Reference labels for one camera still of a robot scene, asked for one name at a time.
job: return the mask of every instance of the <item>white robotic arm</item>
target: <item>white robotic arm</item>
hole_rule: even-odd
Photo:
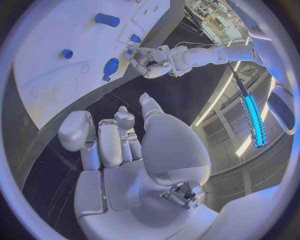
[[[143,54],[139,62],[133,59],[134,53]],[[147,79],[158,78],[166,73],[180,77],[192,70],[193,67],[201,67],[210,63],[225,64],[228,61],[252,61],[264,65],[253,44],[229,47],[214,45],[210,48],[195,47],[190,49],[186,46],[169,49],[167,45],[160,46],[158,49],[130,47],[125,53],[125,57]],[[157,63],[146,67],[147,60]]]

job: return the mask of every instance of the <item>led light strip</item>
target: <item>led light strip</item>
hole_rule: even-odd
[[[249,42],[249,38],[246,41],[245,45],[248,45]],[[236,71],[238,69],[238,67],[240,66],[241,61],[238,61],[234,71]],[[202,123],[203,119],[205,119],[205,117],[210,113],[210,111],[213,109],[213,107],[216,105],[216,103],[219,101],[220,97],[223,95],[223,93],[225,92],[226,88],[228,87],[228,85],[230,84],[232,78],[234,77],[234,74],[232,73],[228,79],[228,81],[226,82],[225,86],[223,87],[223,89],[220,91],[220,93],[218,94],[218,96],[216,97],[216,99],[213,101],[213,103],[210,105],[210,107],[207,109],[207,111],[202,115],[202,117],[196,122],[196,126],[199,126],[200,123]]]
[[[270,89],[269,89],[267,99],[269,98],[269,96],[271,94],[271,91],[275,88],[275,82],[276,82],[275,78],[272,77],[272,82],[271,82],[271,85],[270,85]],[[265,121],[265,119],[267,117],[267,114],[268,114],[268,111],[269,111],[269,107],[268,107],[267,102],[265,102],[265,105],[264,105],[262,113],[261,113],[262,121]],[[245,152],[245,150],[249,147],[250,144],[251,144],[251,136],[249,135],[247,137],[246,141],[244,141],[244,143],[236,151],[236,154],[240,157]]]

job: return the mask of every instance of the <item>robotic arm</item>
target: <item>robotic arm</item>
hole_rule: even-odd
[[[142,54],[141,60],[136,61],[134,53]],[[167,45],[158,49],[146,47],[130,47],[125,53],[130,64],[147,79],[158,78],[166,73],[180,77],[192,70],[209,63],[225,64],[228,61],[252,61],[264,66],[254,45],[215,45],[210,48],[195,47],[188,49],[186,46],[177,46],[169,49]],[[156,64],[146,66],[148,61]]]

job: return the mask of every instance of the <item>blue cylinder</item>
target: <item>blue cylinder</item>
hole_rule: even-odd
[[[98,13],[95,17],[95,21],[99,24],[105,24],[115,28],[119,25],[120,18],[116,16],[106,15],[103,13]]]
[[[70,49],[65,49],[62,51],[62,55],[66,59],[70,59],[73,56],[73,51]]]

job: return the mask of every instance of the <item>black floor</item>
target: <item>black floor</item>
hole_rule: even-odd
[[[164,44],[173,48],[183,41],[208,43],[205,38],[178,26]],[[87,110],[97,126],[100,120],[113,118],[120,106],[126,106],[135,115],[134,128],[141,140],[145,133],[139,104],[142,93],[147,92],[166,113],[190,125],[212,95],[224,71],[223,65],[209,64],[178,78],[168,74],[156,79],[140,76],[108,93]],[[70,240],[86,239],[74,213],[75,186],[81,171],[80,153],[66,151],[55,136],[34,163],[23,188],[24,196],[36,212]]]

